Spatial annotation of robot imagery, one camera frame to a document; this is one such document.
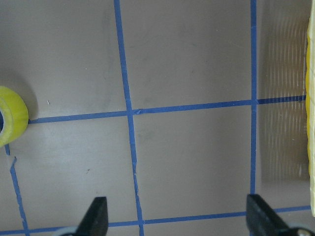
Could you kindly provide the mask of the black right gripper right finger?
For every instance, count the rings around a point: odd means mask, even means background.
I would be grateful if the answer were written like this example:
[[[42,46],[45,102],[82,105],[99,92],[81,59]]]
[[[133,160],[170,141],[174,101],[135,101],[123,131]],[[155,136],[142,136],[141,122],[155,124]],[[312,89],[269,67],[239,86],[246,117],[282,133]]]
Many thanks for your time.
[[[294,236],[290,228],[258,194],[246,198],[246,224],[252,236]]]

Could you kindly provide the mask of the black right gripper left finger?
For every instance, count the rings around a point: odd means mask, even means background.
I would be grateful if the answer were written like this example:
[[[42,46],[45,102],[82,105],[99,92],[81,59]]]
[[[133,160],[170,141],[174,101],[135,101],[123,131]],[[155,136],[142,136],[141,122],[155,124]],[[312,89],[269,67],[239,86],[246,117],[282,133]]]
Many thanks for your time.
[[[80,222],[76,236],[105,236],[109,227],[106,197],[95,197]]]

